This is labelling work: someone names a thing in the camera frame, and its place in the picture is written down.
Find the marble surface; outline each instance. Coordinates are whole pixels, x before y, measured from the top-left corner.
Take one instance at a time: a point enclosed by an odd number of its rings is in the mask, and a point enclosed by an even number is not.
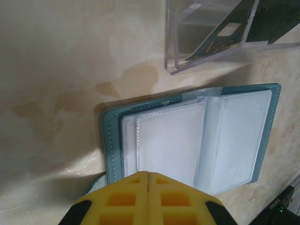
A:
[[[105,108],[196,87],[282,85],[259,181],[217,195],[239,225],[300,173],[300,50],[170,76],[164,30],[160,0],[1,2],[1,224],[59,223],[105,171]]]

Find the card holder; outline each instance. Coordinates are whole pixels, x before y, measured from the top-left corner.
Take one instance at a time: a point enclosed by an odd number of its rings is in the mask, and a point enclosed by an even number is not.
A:
[[[165,110],[164,107],[170,107],[172,105],[176,105],[178,103],[183,103],[187,100],[195,99],[196,97],[199,96],[204,96],[204,98],[208,99],[207,103],[207,108],[206,108],[206,113],[205,113],[205,123],[204,126],[206,125],[207,122],[207,115],[208,112],[209,114],[212,113],[212,111],[209,111],[209,97],[226,97],[230,95],[239,95],[239,94],[249,94],[249,93],[258,93],[262,91],[270,91],[271,92],[271,97],[270,97],[270,106],[267,109],[267,115],[265,119],[265,123],[262,129],[262,136],[259,141],[259,148],[257,152],[257,156],[255,159],[254,169],[252,170],[247,170],[248,174],[249,171],[252,173],[252,178],[249,183],[255,182],[258,180],[260,169],[262,166],[263,162],[263,157],[266,151],[267,143],[268,143],[268,138],[270,136],[270,130],[272,127],[272,122],[274,119],[274,114],[276,111],[279,95],[280,95],[280,90],[281,86],[280,84],[272,83],[272,84],[258,84],[258,85],[248,85],[248,86],[238,86],[238,87],[218,87],[218,88],[207,88],[207,89],[198,89],[194,91],[189,91],[185,93],[181,93],[178,95],[174,96],[167,96],[159,99],[154,99],[154,100],[149,100],[146,102],[140,102],[140,103],[135,103],[131,105],[124,105],[120,106],[117,108],[112,108],[106,110],[102,114],[102,134],[104,137],[104,152],[105,152],[105,160],[106,160],[106,165],[107,165],[107,179],[108,183],[112,183],[114,181],[120,180],[124,177],[125,174],[125,156],[124,154],[124,135],[123,135],[123,123],[122,120],[127,117],[131,116],[134,114],[147,114],[149,111],[148,110]],[[134,122],[133,126],[133,139],[134,139],[134,145],[136,148],[136,121]],[[203,150],[203,145],[201,149],[201,156],[205,155]],[[197,169],[196,173],[194,174],[194,184],[193,186],[195,188],[199,187],[199,182],[201,179],[208,179],[208,183],[210,181],[213,181],[211,176],[200,176],[201,171],[205,169],[205,166],[203,163],[200,163],[200,159],[202,157],[199,157],[198,163],[197,163]]]
[[[208,96],[125,116],[124,175],[158,172],[212,195],[249,183],[271,96]]]

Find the teal leather card holder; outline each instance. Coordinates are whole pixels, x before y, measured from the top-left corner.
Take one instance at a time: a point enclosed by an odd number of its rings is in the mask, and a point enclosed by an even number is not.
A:
[[[263,93],[264,91],[266,94],[270,93],[270,99],[268,101],[266,116],[264,117],[265,122],[263,124],[263,129],[260,136],[260,142],[258,143],[257,154],[255,155],[255,163],[252,169],[251,180],[248,183],[256,182],[258,180],[261,166],[263,163],[263,158],[266,152],[267,143],[270,136],[270,131],[271,131],[271,127],[274,120],[274,115],[275,115],[275,111],[276,111],[276,107],[278,104],[278,99],[281,91],[281,86],[280,84],[277,83],[246,85],[246,86],[237,86],[237,87],[218,87],[218,88],[198,89],[198,90],[188,91],[181,94],[167,96],[159,99],[116,107],[104,111],[101,117],[101,128],[102,128],[102,135],[103,135],[108,183],[113,183],[124,177],[124,164],[123,164],[124,155],[123,155],[123,145],[122,145],[124,140],[122,140],[122,126],[121,126],[122,118],[133,114],[151,112],[151,110],[160,110],[159,108],[164,109],[167,106],[169,107],[181,102],[185,102],[185,101],[189,101],[201,97],[211,99],[209,101],[224,102],[225,101],[224,99],[227,98],[230,100],[239,99],[239,96],[246,96],[246,95],[251,96],[252,94],[255,94],[257,92]],[[242,98],[236,102],[232,101],[232,105],[234,106],[234,108],[238,108],[236,107],[236,104],[241,105],[241,103],[242,103]],[[229,114],[231,113],[231,111],[226,109],[224,111],[224,115],[226,115],[227,112]]]

